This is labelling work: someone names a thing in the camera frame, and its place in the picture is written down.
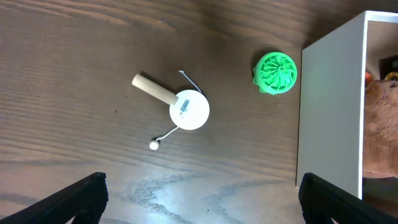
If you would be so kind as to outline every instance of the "white drum head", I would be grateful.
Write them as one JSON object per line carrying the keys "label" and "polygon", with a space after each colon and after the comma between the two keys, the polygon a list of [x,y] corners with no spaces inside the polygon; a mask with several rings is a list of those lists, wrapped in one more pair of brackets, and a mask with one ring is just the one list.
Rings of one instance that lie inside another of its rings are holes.
{"label": "white drum head", "polygon": [[170,105],[170,117],[174,124],[185,130],[202,127],[210,113],[206,97],[195,90],[184,90],[177,96],[176,104]]}

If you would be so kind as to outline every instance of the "white bead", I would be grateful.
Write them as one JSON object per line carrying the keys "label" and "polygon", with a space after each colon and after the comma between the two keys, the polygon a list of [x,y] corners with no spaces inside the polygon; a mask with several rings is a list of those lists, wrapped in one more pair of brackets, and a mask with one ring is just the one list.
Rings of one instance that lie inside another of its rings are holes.
{"label": "white bead", "polygon": [[152,141],[149,143],[149,148],[152,149],[152,150],[158,149],[158,148],[159,148],[159,142],[156,141],[156,140],[152,140]]}

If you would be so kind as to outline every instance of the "white string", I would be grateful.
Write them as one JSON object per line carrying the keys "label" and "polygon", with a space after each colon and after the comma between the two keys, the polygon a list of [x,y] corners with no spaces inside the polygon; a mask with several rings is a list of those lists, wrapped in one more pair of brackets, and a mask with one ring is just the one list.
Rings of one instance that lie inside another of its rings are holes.
{"label": "white string", "polygon": [[156,141],[159,141],[159,140],[162,140],[162,139],[166,138],[167,136],[169,136],[169,134],[171,134],[173,131],[175,131],[177,129],[178,129],[178,126],[175,127],[173,130],[169,131],[167,134],[163,135],[162,137],[157,138]]}
{"label": "white string", "polygon": [[178,72],[180,72],[182,75],[184,75],[185,78],[187,78],[187,80],[190,81],[192,83],[192,85],[194,85],[198,89],[199,93],[201,93],[199,87],[190,78],[188,78],[188,76],[185,74],[185,72],[183,70],[179,70]]}

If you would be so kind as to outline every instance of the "green toy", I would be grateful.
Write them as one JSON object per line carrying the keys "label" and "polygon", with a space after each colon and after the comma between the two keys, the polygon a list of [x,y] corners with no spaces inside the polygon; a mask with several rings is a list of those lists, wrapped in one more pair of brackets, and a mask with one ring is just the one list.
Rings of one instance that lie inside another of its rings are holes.
{"label": "green toy", "polygon": [[285,93],[293,87],[296,79],[297,68],[294,61],[280,52],[266,54],[254,67],[253,82],[262,93]]}

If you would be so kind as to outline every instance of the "white box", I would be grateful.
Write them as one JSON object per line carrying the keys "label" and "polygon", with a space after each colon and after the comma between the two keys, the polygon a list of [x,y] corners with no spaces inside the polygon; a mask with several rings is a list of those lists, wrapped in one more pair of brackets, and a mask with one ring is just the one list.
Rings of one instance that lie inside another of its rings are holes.
{"label": "white box", "polygon": [[[379,23],[369,26],[372,21]],[[303,50],[298,187],[303,175],[312,172],[362,198],[366,51],[377,52],[380,45],[367,40],[376,43],[377,34],[393,28],[398,34],[397,23],[398,14],[365,11]],[[398,35],[389,45],[398,49]]]}

